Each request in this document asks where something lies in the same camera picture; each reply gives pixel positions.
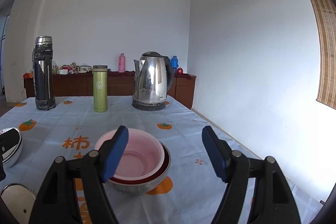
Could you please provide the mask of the black steel thermos flask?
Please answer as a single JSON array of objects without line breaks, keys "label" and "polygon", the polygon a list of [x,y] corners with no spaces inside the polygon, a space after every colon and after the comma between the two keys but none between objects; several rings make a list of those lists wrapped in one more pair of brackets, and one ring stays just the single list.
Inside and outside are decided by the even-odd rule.
[{"label": "black steel thermos flask", "polygon": [[38,110],[50,110],[56,106],[52,86],[51,36],[38,36],[32,54],[35,104]]}]

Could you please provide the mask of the stainless steel electric kettle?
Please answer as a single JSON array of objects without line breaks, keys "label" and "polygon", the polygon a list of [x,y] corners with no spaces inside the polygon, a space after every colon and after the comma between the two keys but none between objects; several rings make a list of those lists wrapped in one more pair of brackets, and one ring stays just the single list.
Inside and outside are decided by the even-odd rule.
[{"label": "stainless steel electric kettle", "polygon": [[166,107],[167,92],[174,82],[170,59],[149,51],[134,61],[135,86],[132,106],[139,110],[158,111]]}]

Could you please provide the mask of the blue persimmon tablecloth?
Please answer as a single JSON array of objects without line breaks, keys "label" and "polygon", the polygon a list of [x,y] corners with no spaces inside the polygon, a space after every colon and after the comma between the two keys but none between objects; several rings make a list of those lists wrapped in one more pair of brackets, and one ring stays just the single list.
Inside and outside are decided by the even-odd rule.
[{"label": "blue persimmon tablecloth", "polygon": [[108,99],[108,110],[94,110],[91,97],[58,97],[56,107],[39,111],[32,98],[1,117],[1,128],[30,129],[22,132],[23,148],[6,171],[1,186],[19,183],[37,193],[52,162],[58,156],[82,157],[94,149],[108,131],[124,125],[155,136],[170,151],[169,192],[130,196],[105,185],[110,204],[120,223],[210,223],[226,185],[218,178],[202,143],[207,122],[168,99],[161,111],[135,109],[128,96]]}]

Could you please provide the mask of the dark red wooden sideboard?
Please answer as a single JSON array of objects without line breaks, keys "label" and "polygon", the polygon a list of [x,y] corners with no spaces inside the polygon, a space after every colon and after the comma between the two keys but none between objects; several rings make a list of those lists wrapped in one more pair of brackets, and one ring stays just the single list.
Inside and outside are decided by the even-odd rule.
[{"label": "dark red wooden sideboard", "polygon": [[[131,96],[134,93],[134,74],[135,72],[109,72],[108,95]],[[194,75],[176,74],[173,86],[167,94],[190,109],[193,106],[195,80],[196,77]],[[57,97],[92,96],[93,74],[54,75],[53,91]]]}]

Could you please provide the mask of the stainless steel bowl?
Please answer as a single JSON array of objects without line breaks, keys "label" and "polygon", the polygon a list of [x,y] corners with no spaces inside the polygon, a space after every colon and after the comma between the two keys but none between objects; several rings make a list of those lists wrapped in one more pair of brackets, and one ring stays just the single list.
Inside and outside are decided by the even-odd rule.
[{"label": "stainless steel bowl", "polygon": [[119,192],[131,195],[138,195],[150,192],[157,187],[167,177],[168,170],[171,164],[171,156],[167,147],[161,143],[165,158],[160,169],[153,175],[136,181],[124,181],[116,178],[110,178],[108,184]]}]

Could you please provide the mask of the bamboo window blind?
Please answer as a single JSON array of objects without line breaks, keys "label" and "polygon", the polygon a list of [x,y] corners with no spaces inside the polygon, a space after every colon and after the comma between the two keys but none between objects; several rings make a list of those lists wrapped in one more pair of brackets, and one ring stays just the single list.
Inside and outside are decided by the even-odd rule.
[{"label": "bamboo window blind", "polygon": [[320,47],[317,101],[335,109],[335,5],[332,0],[310,0]]}]

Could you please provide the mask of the pink thermos on sideboard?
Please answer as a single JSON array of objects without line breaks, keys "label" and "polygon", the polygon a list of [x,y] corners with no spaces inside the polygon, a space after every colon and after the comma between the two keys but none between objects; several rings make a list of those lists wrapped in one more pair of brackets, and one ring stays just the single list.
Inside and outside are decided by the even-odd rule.
[{"label": "pink thermos on sideboard", "polygon": [[118,72],[119,73],[125,72],[125,55],[123,53],[121,53],[118,58]]}]

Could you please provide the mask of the green thermos bottle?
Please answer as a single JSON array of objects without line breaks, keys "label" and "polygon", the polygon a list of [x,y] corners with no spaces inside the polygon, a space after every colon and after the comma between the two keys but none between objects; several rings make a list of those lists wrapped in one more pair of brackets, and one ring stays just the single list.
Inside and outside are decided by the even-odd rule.
[{"label": "green thermos bottle", "polygon": [[96,112],[105,112],[108,110],[107,94],[108,66],[93,66],[93,103]]}]

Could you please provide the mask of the pink floral white plate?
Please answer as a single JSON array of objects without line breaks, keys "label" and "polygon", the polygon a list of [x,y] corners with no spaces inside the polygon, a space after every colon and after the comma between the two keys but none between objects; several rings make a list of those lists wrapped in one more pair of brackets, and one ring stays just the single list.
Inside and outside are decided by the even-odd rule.
[{"label": "pink floral white plate", "polygon": [[18,128],[4,128],[1,130],[1,155],[4,169],[15,164],[23,148],[23,138]]}]

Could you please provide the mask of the white enamel bowl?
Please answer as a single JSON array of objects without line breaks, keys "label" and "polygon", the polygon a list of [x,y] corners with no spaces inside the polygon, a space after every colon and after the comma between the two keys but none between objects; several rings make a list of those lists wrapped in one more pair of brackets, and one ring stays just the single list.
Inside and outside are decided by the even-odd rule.
[{"label": "white enamel bowl", "polygon": [[1,198],[19,223],[29,223],[35,196],[27,187],[22,184],[8,184],[2,189]]}]

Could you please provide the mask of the blue thermos on sideboard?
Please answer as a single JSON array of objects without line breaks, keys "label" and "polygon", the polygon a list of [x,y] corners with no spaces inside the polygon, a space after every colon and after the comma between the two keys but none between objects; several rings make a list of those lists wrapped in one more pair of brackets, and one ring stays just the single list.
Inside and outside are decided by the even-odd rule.
[{"label": "blue thermos on sideboard", "polygon": [[173,68],[173,72],[174,74],[177,74],[177,70],[179,68],[179,64],[178,64],[178,58],[177,56],[173,56],[171,59],[171,66]]}]

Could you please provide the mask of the pink plastic bowl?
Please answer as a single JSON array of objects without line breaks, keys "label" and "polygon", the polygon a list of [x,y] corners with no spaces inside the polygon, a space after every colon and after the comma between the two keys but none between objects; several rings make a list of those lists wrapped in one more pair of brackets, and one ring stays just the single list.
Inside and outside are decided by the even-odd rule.
[{"label": "pink plastic bowl", "polygon": [[[135,128],[127,128],[129,140],[113,178],[136,181],[155,174],[163,164],[165,153],[161,143],[151,134]],[[95,150],[116,133],[112,130],[98,139]]]}]

